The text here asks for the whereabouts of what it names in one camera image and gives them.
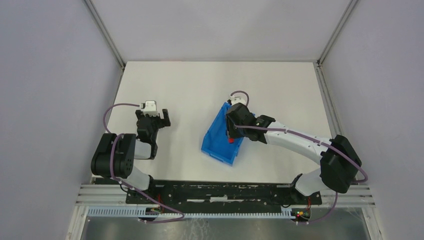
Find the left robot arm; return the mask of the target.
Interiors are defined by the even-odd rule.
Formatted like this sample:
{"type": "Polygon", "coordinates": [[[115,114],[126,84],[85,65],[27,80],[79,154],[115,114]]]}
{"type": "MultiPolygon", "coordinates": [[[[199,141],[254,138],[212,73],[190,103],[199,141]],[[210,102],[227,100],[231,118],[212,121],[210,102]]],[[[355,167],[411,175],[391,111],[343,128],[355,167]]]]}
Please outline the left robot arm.
{"type": "Polygon", "coordinates": [[[158,151],[159,129],[170,127],[171,121],[166,108],[162,114],[136,110],[137,133],[125,133],[117,138],[115,133],[102,135],[90,163],[93,175],[105,179],[117,179],[131,188],[145,191],[153,178],[134,166],[135,160],[153,160],[158,151]]]}

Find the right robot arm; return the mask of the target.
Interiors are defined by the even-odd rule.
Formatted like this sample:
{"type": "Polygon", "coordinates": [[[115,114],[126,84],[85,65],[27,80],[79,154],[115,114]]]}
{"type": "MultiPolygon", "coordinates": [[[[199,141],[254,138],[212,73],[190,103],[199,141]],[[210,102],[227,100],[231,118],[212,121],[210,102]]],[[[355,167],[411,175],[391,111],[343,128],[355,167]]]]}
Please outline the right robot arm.
{"type": "Polygon", "coordinates": [[[325,138],[302,133],[273,117],[254,116],[242,103],[229,107],[225,122],[230,139],[248,138],[252,142],[283,147],[316,163],[318,169],[299,174],[290,185],[303,196],[322,190],[345,194],[356,183],[356,176],[361,171],[361,160],[349,140],[342,135],[325,138]]]}

